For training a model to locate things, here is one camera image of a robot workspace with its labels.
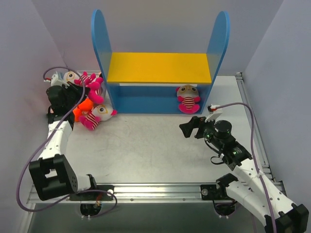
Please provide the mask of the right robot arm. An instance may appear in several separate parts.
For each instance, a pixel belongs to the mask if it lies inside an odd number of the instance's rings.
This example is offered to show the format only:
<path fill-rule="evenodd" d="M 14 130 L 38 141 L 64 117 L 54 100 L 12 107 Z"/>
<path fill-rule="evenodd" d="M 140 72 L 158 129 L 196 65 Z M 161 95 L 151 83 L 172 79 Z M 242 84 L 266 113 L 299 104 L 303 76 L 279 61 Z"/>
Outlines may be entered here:
<path fill-rule="evenodd" d="M 231 170 L 216 181 L 218 197 L 237 201 L 262 223 L 267 233 L 306 232 L 308 209 L 303 204 L 295 204 L 256 169 L 251 154 L 232 136 L 230 122 L 194 116 L 179 127 L 186 138 L 197 129 L 195 138 L 211 143 Z"/>

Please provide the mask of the pink plush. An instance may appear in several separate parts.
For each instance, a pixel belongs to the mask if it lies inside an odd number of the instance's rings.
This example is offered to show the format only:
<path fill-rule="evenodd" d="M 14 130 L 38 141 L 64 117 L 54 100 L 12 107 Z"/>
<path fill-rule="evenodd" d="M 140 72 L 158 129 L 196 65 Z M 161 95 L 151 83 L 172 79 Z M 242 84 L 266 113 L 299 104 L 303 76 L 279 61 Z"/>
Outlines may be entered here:
<path fill-rule="evenodd" d="M 87 97 L 94 104 L 102 104 L 104 102 L 104 97 L 102 96 L 103 88 L 102 82 L 104 79 L 102 77 L 89 76 L 86 79 L 86 86 L 90 89 Z"/>

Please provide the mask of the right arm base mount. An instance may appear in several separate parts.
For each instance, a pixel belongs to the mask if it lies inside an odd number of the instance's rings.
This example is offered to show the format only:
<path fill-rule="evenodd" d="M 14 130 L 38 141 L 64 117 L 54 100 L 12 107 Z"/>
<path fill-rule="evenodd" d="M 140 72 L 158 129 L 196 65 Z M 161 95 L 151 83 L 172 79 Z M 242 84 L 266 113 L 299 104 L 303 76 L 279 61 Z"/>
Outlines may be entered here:
<path fill-rule="evenodd" d="M 216 187 L 216 184 L 200 185 L 202 200 L 231 200 L 223 191 Z"/>

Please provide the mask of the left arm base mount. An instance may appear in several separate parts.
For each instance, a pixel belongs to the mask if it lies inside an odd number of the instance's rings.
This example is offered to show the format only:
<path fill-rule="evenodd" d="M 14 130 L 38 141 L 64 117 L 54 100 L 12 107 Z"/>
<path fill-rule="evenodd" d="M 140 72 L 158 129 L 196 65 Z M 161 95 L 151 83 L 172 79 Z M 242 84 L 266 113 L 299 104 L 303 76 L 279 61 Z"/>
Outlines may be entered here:
<path fill-rule="evenodd" d="M 111 194 L 114 193 L 115 186 L 112 184 L 100 184 L 97 185 L 96 190 L 102 190 L 104 192 L 86 192 L 79 194 L 71 194 L 70 201 L 112 201 L 114 198 Z"/>

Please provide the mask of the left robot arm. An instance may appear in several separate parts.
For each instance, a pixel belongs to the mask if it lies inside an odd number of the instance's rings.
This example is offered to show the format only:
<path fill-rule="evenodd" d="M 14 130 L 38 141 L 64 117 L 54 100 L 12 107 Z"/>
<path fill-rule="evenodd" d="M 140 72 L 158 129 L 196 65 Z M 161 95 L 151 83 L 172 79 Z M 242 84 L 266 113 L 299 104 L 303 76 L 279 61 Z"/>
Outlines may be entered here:
<path fill-rule="evenodd" d="M 41 200 L 78 191 L 77 176 L 65 157 L 73 130 L 75 105 L 87 98 L 90 89 L 75 84 L 53 85 L 46 90 L 50 106 L 47 112 L 48 141 L 42 153 L 30 162 L 29 172 Z"/>

